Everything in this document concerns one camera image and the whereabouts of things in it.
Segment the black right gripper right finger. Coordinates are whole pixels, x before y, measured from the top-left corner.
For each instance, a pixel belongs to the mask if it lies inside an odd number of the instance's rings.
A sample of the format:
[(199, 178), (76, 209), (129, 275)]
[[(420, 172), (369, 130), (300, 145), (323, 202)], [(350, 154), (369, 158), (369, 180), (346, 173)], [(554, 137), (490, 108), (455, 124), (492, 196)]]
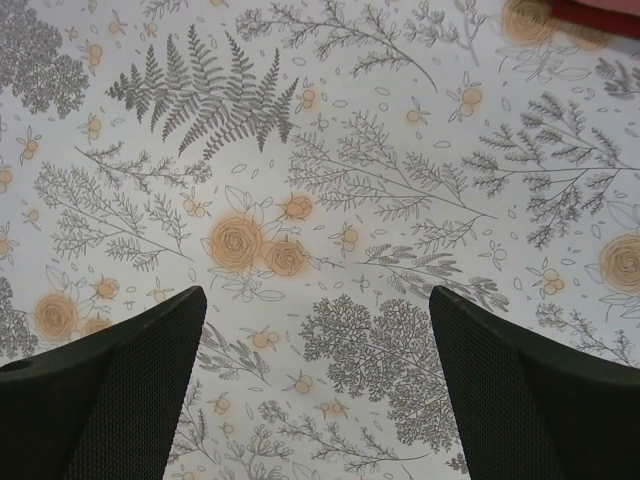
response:
[(432, 329), (473, 479), (636, 479), (639, 371), (434, 288)]

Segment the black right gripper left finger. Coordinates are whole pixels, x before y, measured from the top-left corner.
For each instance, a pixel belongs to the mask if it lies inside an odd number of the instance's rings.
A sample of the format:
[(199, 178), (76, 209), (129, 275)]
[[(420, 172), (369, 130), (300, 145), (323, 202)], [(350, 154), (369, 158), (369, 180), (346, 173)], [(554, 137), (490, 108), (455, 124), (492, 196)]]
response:
[(160, 479), (207, 300), (192, 286), (145, 312), (1, 369), (4, 479)]

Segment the folded red t shirt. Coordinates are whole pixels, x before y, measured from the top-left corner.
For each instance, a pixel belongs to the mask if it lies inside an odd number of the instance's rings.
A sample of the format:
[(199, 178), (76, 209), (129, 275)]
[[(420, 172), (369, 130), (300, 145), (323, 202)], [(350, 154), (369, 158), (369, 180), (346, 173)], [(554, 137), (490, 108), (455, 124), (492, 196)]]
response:
[(639, 0), (555, 0), (552, 16), (574, 24), (639, 38)]

